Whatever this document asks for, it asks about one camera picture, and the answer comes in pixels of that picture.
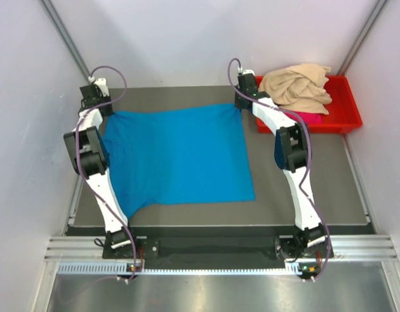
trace blue fabric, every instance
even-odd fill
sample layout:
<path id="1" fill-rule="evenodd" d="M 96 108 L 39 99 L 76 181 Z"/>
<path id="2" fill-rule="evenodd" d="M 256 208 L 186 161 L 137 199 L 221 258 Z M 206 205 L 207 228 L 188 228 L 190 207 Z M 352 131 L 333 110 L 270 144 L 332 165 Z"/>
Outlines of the blue fabric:
<path id="1" fill-rule="evenodd" d="M 241 114 L 233 104 L 117 112 L 103 142 L 110 180 L 127 217 L 152 203 L 255 199 Z"/>

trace beige towel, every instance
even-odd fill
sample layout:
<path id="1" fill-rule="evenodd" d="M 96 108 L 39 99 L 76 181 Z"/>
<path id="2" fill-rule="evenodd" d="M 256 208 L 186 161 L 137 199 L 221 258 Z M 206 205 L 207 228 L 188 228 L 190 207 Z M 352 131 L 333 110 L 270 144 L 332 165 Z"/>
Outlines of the beige towel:
<path id="1" fill-rule="evenodd" d="M 317 64 L 301 64 L 267 73 L 259 91 L 266 91 L 277 105 L 295 112 L 312 112 L 328 115 L 323 104 L 331 103 L 324 90 L 328 81 L 325 74 L 330 67 Z"/>

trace metal floor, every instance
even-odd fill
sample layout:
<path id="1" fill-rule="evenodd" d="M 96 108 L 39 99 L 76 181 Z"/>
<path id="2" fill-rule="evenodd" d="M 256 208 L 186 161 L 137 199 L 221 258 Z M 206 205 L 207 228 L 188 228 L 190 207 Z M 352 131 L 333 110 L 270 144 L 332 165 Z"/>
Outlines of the metal floor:
<path id="1" fill-rule="evenodd" d="M 380 263 L 331 263 L 317 283 L 295 276 L 139 276 L 128 286 L 100 276 L 58 275 L 48 312 L 396 311 Z"/>
<path id="2" fill-rule="evenodd" d="M 121 90 L 113 90 L 116 98 Z M 156 112 L 233 102 L 229 86 L 129 89 L 115 111 Z M 274 137 L 259 134 L 255 118 L 243 112 L 249 165 L 256 200 L 231 203 L 151 205 L 132 218 L 134 226 L 290 225 L 294 207 L 283 173 L 273 160 Z M 346 150 L 340 135 L 312 135 L 312 189 L 328 224 L 366 224 Z M 95 198 L 83 188 L 74 221 L 76 227 L 103 226 Z"/>

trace pink cloth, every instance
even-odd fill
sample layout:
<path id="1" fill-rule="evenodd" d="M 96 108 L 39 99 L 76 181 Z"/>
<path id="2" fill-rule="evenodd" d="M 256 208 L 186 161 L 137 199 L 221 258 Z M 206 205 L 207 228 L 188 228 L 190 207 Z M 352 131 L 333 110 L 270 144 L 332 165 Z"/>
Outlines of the pink cloth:
<path id="1" fill-rule="evenodd" d="M 321 124 L 321 114 L 313 114 L 311 112 L 295 112 L 297 115 L 300 115 L 300 117 L 305 121 L 306 124 L 308 125 L 317 125 Z M 294 119 L 295 121 L 298 121 L 297 118 L 294 115 L 286 113 L 288 117 L 291 119 Z"/>

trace white wall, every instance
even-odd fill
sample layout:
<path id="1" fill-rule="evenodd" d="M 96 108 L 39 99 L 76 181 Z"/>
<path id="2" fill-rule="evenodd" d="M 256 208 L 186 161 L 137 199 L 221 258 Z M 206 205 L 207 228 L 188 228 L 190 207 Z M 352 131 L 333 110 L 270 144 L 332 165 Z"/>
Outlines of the white wall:
<path id="1" fill-rule="evenodd" d="M 0 312 L 29 310 L 63 221 L 83 83 L 37 0 L 0 1 Z"/>
<path id="2" fill-rule="evenodd" d="M 233 57 L 259 74 L 300 62 L 337 71 L 376 0 L 53 2 L 90 68 L 144 87 L 228 85 Z"/>
<path id="3" fill-rule="evenodd" d="M 364 122 L 351 149 L 377 226 L 400 257 L 400 0 L 389 1 L 347 77 Z"/>

